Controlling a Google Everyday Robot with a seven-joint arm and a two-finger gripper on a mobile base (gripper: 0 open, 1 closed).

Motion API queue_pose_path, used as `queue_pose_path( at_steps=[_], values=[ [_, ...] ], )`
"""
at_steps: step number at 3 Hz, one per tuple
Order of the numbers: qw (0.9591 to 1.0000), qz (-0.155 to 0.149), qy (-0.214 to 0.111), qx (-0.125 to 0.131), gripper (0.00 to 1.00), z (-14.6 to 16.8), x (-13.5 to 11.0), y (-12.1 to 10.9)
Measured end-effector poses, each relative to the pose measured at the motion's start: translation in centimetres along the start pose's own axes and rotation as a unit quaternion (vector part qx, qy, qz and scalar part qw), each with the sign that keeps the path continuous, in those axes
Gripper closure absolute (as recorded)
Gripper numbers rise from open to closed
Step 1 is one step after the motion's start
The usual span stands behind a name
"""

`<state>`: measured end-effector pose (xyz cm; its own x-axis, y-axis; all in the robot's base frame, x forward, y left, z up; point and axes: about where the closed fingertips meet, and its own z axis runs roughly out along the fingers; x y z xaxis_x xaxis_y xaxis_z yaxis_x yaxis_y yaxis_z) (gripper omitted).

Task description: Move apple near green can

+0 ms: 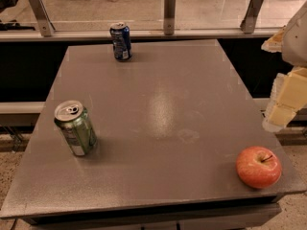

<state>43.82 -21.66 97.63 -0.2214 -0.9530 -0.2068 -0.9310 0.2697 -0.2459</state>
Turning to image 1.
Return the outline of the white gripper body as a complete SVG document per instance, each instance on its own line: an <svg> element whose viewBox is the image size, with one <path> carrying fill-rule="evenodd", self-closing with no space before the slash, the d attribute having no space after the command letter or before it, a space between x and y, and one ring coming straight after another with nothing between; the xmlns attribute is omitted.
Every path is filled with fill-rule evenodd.
<svg viewBox="0 0 307 230"><path fill-rule="evenodd" d="M307 1L285 28L282 58L293 66L307 67Z"/></svg>

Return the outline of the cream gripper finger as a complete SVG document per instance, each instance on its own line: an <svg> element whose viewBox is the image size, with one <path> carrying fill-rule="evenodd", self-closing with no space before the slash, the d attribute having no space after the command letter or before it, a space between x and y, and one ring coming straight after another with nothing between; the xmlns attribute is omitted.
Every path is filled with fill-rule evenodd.
<svg viewBox="0 0 307 230"><path fill-rule="evenodd" d="M281 28L276 34L262 44L261 49L269 53L280 53L282 50L284 32L285 28Z"/></svg>
<svg viewBox="0 0 307 230"><path fill-rule="evenodd" d="M294 67L288 74L278 73L265 110L264 130L278 132L285 128L306 104L307 68Z"/></svg>

